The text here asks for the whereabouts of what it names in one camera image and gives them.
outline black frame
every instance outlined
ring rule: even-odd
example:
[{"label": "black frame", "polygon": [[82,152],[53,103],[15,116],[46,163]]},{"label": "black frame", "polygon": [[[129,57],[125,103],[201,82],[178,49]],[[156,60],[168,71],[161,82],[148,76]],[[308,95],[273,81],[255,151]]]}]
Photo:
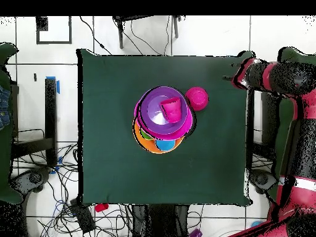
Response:
[{"label": "black frame", "polygon": [[45,29],[36,29],[36,44],[72,44],[72,17],[69,16],[69,40],[68,41],[40,41],[40,31],[48,31],[48,25]]},{"label": "black frame", "polygon": [[18,104],[17,95],[19,87],[16,82],[11,83],[12,102],[13,102],[13,137],[18,138],[16,143],[12,144],[13,159],[46,150],[46,159],[48,167],[57,165],[57,118],[56,118],[56,80],[45,79],[45,138],[31,141],[19,142],[18,137]]}]

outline stacked dishes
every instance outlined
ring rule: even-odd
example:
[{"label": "stacked dishes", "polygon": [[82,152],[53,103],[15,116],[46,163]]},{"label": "stacked dishes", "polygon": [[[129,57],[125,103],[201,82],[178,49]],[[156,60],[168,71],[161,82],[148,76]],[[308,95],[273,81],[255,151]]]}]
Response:
[{"label": "stacked dishes", "polygon": [[185,97],[178,90],[158,86],[147,91],[136,104],[134,137],[149,152],[170,152],[189,133],[193,117]]}]

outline pink cup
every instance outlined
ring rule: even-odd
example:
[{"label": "pink cup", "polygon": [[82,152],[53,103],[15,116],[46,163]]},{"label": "pink cup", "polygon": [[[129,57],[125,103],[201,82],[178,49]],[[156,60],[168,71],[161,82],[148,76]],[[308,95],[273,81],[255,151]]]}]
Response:
[{"label": "pink cup", "polygon": [[160,102],[164,117],[169,123],[177,123],[181,120],[181,101],[180,98],[170,98]]}]

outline purple plate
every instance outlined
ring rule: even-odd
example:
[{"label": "purple plate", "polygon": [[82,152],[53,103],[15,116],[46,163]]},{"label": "purple plate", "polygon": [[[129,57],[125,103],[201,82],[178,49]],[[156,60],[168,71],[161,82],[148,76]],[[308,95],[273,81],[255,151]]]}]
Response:
[{"label": "purple plate", "polygon": [[[164,118],[160,108],[160,102],[169,98],[180,98],[181,101],[181,120],[177,123],[169,123]],[[185,123],[188,115],[188,108],[183,95],[168,86],[160,86],[152,89],[145,95],[140,105],[141,120],[145,126],[154,133],[168,135],[179,130]]]}]

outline pink bowl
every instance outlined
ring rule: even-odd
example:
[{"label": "pink bowl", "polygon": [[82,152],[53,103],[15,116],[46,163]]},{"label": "pink bowl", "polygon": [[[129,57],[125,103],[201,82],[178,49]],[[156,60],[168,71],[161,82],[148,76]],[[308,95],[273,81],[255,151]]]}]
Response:
[{"label": "pink bowl", "polygon": [[[139,101],[137,102],[135,109],[134,109],[134,117],[136,117],[136,114],[137,114],[138,104],[139,104]],[[192,116],[191,110],[188,108],[188,116],[186,117],[185,123],[182,125],[182,127],[179,130],[177,130],[174,133],[168,134],[168,135],[161,135],[158,133],[154,133],[151,130],[149,130],[148,128],[146,128],[145,124],[141,121],[140,110],[138,112],[138,117],[137,117],[136,122],[137,122],[139,127],[144,129],[148,134],[150,134],[155,139],[177,140],[177,139],[181,138],[182,136],[184,136],[185,134],[187,134],[187,132],[189,132],[189,130],[191,129],[192,124],[193,124],[193,116]]]},{"label": "pink bowl", "polygon": [[200,111],[206,107],[209,102],[207,92],[201,87],[190,88],[185,96],[189,99],[190,105],[194,111]]}]

